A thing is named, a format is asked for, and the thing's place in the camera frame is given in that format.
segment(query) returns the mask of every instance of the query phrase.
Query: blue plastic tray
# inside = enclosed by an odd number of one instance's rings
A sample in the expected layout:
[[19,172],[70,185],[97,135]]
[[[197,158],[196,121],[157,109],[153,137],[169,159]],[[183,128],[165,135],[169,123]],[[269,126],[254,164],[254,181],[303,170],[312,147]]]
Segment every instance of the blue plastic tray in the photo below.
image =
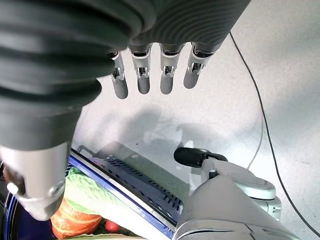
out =
[[[66,174],[71,166],[95,180],[172,239],[183,208],[179,198],[112,155],[107,159],[89,160],[72,150]],[[8,202],[4,240],[55,239],[50,221],[34,220],[12,195],[8,197]]]

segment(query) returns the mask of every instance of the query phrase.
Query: robotic hand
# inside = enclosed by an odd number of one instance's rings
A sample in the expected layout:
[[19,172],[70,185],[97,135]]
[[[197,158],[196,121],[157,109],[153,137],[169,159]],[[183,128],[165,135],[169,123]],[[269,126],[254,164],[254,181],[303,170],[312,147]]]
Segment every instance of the robotic hand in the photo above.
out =
[[129,47],[146,94],[151,45],[159,43],[160,90],[169,94],[191,42],[184,78],[191,89],[249,1],[0,1],[0,157],[9,191],[35,219],[48,220],[63,198],[81,109],[101,91],[96,78],[111,74],[115,94],[128,95],[120,51]]

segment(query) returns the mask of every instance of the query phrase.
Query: white wall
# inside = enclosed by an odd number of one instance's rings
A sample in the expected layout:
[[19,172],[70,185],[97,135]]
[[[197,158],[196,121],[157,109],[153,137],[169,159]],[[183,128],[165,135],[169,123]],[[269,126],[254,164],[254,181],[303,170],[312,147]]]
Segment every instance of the white wall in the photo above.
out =
[[[320,231],[320,1],[253,0],[232,33],[260,88],[283,182],[301,213]],[[125,51],[128,98],[117,99],[110,77],[101,79],[102,93],[84,108],[73,146],[115,151],[184,200],[200,177],[174,162],[173,152],[181,144],[224,154],[246,167],[258,147],[262,121],[250,76],[228,36],[197,86],[185,89],[189,51],[187,44],[170,95],[160,92],[157,44],[152,47],[147,95],[139,93]],[[276,185],[283,203],[281,222],[303,240],[317,239],[281,190],[266,134],[251,170]]]

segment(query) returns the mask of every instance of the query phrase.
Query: orange vegetable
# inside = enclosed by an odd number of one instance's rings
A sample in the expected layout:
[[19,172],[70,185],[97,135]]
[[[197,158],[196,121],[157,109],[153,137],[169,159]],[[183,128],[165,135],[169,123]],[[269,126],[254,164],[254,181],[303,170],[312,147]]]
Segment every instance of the orange vegetable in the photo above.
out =
[[78,211],[64,198],[58,211],[51,217],[52,232],[58,239],[81,234],[92,234],[101,221],[99,215]]

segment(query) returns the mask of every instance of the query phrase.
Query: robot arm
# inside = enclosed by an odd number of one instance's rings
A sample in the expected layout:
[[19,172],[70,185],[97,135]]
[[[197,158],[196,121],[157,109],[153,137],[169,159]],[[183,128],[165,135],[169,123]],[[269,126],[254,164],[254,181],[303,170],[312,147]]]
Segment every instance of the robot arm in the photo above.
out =
[[192,193],[173,239],[299,240],[223,175]]
[[299,240],[279,223],[281,202],[270,182],[206,150],[182,147],[174,157],[202,172],[174,240]]

